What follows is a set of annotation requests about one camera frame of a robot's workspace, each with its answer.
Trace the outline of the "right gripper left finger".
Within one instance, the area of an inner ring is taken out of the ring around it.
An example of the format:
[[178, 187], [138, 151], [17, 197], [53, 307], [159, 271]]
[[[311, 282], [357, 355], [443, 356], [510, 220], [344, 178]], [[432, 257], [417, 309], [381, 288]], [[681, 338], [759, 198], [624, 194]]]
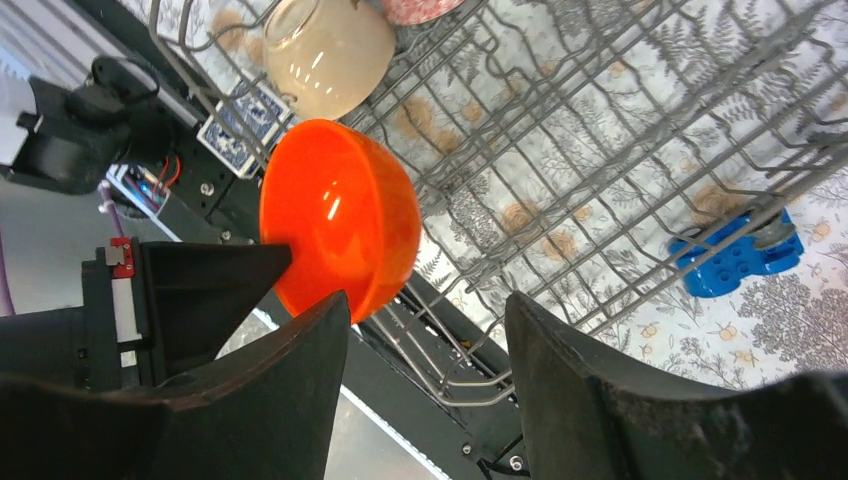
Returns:
[[140, 392], [157, 409], [122, 479], [321, 479], [347, 357], [350, 308], [335, 292], [287, 324], [218, 356], [225, 323], [163, 346], [180, 372]]

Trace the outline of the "orange bowl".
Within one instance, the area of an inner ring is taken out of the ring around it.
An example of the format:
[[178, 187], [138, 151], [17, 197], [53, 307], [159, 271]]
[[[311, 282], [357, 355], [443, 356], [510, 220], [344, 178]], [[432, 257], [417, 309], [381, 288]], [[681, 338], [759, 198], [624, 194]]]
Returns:
[[274, 286], [292, 315], [346, 294], [353, 324], [389, 303], [411, 277], [422, 218], [399, 160], [371, 137], [308, 120], [273, 149], [258, 206], [260, 240], [292, 263]]

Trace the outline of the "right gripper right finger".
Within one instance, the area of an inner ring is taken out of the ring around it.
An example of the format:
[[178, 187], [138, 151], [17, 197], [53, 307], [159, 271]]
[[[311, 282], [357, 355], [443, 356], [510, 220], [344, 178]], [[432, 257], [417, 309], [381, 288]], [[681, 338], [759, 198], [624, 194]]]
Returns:
[[713, 479], [669, 410], [720, 388], [643, 363], [563, 323], [521, 292], [505, 307], [521, 427], [534, 479]]

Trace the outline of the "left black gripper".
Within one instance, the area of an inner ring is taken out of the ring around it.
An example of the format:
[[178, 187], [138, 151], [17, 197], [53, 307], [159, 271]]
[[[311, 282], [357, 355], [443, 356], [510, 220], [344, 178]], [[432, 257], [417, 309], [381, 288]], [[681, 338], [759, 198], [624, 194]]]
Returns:
[[291, 266], [286, 244], [112, 238], [81, 264], [83, 304], [1, 319], [1, 373], [87, 391], [212, 362]]

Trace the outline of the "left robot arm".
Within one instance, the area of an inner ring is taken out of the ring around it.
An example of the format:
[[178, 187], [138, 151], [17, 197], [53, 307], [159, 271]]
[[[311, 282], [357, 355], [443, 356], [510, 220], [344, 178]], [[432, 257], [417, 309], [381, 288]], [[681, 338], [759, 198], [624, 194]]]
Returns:
[[[81, 195], [108, 168], [175, 158], [177, 129], [145, 89], [109, 57], [73, 90], [7, 78], [1, 109], [26, 134], [3, 174], [14, 183]], [[1, 293], [1, 370], [105, 392], [178, 386], [213, 362], [291, 266], [285, 244], [143, 242], [118, 235], [81, 266], [83, 302], [18, 314]]]

